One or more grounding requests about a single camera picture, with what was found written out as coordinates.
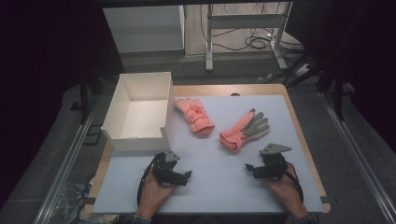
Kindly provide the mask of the white power strip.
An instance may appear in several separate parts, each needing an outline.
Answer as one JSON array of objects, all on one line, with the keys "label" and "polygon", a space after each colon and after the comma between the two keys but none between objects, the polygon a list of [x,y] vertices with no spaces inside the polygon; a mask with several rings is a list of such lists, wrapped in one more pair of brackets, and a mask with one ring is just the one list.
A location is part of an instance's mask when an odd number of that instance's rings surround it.
[{"label": "white power strip", "polygon": [[313,66],[311,64],[305,63],[302,66],[300,66],[295,72],[294,74],[297,77],[300,77],[302,75],[304,75],[305,73],[307,73],[310,69],[312,69]]}]

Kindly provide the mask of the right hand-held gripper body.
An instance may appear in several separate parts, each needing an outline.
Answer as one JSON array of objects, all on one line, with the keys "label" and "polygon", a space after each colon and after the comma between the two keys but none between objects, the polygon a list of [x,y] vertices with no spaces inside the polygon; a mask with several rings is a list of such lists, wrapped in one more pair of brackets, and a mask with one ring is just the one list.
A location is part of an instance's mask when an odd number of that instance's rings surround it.
[{"label": "right hand-held gripper body", "polygon": [[280,178],[283,175],[283,172],[288,169],[288,165],[282,153],[287,151],[290,151],[290,147],[273,143],[260,150],[264,163],[261,170],[261,178]]}]

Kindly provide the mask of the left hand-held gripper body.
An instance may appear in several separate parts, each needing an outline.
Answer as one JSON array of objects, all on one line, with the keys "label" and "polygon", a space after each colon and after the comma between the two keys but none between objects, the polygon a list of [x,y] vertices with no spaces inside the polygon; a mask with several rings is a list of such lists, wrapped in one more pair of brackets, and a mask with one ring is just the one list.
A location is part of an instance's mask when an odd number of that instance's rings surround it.
[{"label": "left hand-held gripper body", "polygon": [[162,151],[154,156],[152,173],[160,184],[171,184],[171,182],[174,180],[180,180],[180,178],[176,178],[174,176],[175,172],[173,171],[173,168],[176,166],[178,160],[179,156],[171,149]]}]

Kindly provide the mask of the person's right hand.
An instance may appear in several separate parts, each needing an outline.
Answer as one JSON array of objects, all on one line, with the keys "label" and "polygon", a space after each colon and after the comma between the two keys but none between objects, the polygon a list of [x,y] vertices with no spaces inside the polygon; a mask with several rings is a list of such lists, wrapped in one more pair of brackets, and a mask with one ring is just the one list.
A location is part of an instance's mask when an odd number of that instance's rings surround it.
[{"label": "person's right hand", "polygon": [[262,182],[288,209],[293,219],[310,216],[300,199],[299,190],[287,175],[283,175],[279,180],[264,179]]}]

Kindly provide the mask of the pink glove with red cord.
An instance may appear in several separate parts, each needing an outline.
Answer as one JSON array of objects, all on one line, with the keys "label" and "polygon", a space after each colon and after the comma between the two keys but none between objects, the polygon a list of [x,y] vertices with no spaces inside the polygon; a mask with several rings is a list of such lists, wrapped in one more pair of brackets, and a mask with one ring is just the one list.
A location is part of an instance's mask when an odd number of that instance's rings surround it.
[{"label": "pink glove with red cord", "polygon": [[199,99],[178,99],[175,107],[182,112],[184,119],[189,123],[190,129],[197,135],[210,135],[215,129],[215,124],[209,119],[204,106]]}]

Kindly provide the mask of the dark metal stand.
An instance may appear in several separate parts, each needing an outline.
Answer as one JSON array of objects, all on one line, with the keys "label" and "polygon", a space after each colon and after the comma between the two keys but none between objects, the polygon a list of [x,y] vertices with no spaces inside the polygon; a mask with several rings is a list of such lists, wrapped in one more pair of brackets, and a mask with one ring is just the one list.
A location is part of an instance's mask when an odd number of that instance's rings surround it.
[{"label": "dark metal stand", "polygon": [[80,111],[80,123],[83,124],[89,116],[89,97],[88,90],[91,90],[93,95],[99,95],[103,92],[103,86],[99,80],[99,75],[95,72],[89,74],[82,73],[79,81],[79,96],[80,102],[74,102],[70,107],[71,111]]},{"label": "dark metal stand", "polygon": [[319,91],[327,91],[334,84],[333,110],[340,120],[344,120],[342,112],[343,99],[343,65],[336,56],[330,57],[322,65],[323,74],[320,76],[316,87]]}]

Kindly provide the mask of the pink glove with grey palm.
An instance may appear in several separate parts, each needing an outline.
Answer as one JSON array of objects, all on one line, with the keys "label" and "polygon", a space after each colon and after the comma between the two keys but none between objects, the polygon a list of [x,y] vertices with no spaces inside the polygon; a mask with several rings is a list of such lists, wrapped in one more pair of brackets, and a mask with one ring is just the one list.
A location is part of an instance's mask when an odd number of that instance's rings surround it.
[{"label": "pink glove with grey palm", "polygon": [[251,108],[230,130],[219,134],[219,141],[231,151],[238,152],[245,143],[260,139],[269,130],[269,119]]}]

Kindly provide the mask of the clear plastic bag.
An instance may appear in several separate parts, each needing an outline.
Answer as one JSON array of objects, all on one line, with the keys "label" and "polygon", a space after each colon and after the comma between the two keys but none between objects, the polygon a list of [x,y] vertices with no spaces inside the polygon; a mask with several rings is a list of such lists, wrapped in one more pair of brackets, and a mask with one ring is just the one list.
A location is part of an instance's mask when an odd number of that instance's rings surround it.
[{"label": "clear plastic bag", "polygon": [[78,213],[89,195],[91,186],[90,179],[83,183],[66,182],[51,214],[49,224],[76,224]]}]

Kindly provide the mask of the white cabinet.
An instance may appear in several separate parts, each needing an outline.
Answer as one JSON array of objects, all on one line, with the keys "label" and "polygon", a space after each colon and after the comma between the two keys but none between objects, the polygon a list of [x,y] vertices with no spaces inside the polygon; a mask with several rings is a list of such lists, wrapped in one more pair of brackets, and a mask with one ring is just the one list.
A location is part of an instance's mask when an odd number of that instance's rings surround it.
[{"label": "white cabinet", "polygon": [[184,49],[184,7],[103,9],[119,53]]}]

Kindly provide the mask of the white box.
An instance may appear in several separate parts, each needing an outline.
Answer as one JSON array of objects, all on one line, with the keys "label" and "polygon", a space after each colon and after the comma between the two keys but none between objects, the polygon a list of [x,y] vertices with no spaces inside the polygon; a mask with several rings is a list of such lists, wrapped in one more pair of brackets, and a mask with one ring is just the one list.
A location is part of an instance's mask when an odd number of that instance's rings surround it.
[{"label": "white box", "polygon": [[102,131],[118,151],[151,152],[173,145],[170,72],[120,74]]}]

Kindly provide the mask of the person's left hand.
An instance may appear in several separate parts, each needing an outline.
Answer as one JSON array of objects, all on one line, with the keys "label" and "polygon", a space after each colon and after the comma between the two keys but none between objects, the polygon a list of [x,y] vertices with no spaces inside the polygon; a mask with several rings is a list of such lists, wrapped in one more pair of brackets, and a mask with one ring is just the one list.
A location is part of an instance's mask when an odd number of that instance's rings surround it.
[{"label": "person's left hand", "polygon": [[176,185],[163,187],[152,172],[149,172],[144,181],[140,204],[135,214],[139,217],[152,218],[176,188]]}]

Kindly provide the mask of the pale blue table mat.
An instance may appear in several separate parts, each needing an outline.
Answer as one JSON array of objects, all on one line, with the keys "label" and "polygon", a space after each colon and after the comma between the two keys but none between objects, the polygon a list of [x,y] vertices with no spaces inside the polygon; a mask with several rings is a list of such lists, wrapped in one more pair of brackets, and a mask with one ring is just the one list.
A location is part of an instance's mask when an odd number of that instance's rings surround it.
[{"label": "pale blue table mat", "polygon": [[[161,213],[230,215],[283,212],[284,208],[274,194],[245,166],[246,163],[261,166],[259,152],[270,143],[290,147],[284,156],[296,167],[304,191],[304,205],[310,212],[322,212],[318,188],[283,96],[208,96],[201,101],[215,124],[208,137],[195,135],[174,108],[173,145],[170,149],[180,157],[175,169],[181,173],[192,173],[187,185],[174,191],[161,208]],[[269,119],[270,131],[233,153],[220,144],[219,134],[231,129],[251,108]],[[118,151],[114,148],[93,206],[94,212],[135,212],[140,179],[156,152]]]}]

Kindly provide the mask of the aluminium rail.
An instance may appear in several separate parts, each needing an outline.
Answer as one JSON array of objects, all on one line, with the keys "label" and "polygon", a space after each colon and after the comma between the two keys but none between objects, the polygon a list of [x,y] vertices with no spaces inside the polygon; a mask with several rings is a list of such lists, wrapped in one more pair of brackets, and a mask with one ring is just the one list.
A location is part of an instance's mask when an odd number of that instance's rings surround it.
[{"label": "aluminium rail", "polygon": [[78,126],[77,133],[74,135],[74,139],[69,149],[67,149],[64,156],[64,160],[54,177],[51,186],[49,187],[46,198],[44,199],[38,213],[35,217],[34,224],[49,224],[50,216],[53,212],[60,196],[64,183],[70,175],[73,168],[74,162],[78,156],[83,140],[90,128],[92,119],[95,115],[98,102],[100,101],[99,96],[93,96],[89,103],[88,117]]},{"label": "aluminium rail", "polygon": [[351,154],[353,161],[356,163],[359,171],[361,172],[367,187],[372,192],[375,201],[378,204],[386,221],[388,224],[396,224],[396,206],[391,201],[391,198],[385,187],[375,175],[368,161],[364,158],[360,147],[358,146],[347,125],[335,113],[331,97],[323,92],[319,92],[318,95],[322,99],[332,119],[332,122],[345,142],[347,150]]}]

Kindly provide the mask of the grey metal desk frame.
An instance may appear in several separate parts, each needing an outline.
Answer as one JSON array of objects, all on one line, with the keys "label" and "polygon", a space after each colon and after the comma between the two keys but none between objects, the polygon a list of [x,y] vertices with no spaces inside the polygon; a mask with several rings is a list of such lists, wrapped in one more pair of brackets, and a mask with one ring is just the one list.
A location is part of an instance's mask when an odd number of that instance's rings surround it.
[{"label": "grey metal desk frame", "polygon": [[281,37],[290,14],[292,2],[287,2],[282,13],[272,14],[231,14],[214,15],[212,4],[207,6],[207,37],[205,48],[205,69],[207,72],[213,70],[212,37],[213,30],[218,29],[249,29],[249,28],[276,28],[277,33],[274,41],[270,42],[272,52],[281,70],[288,68],[280,51]]}]

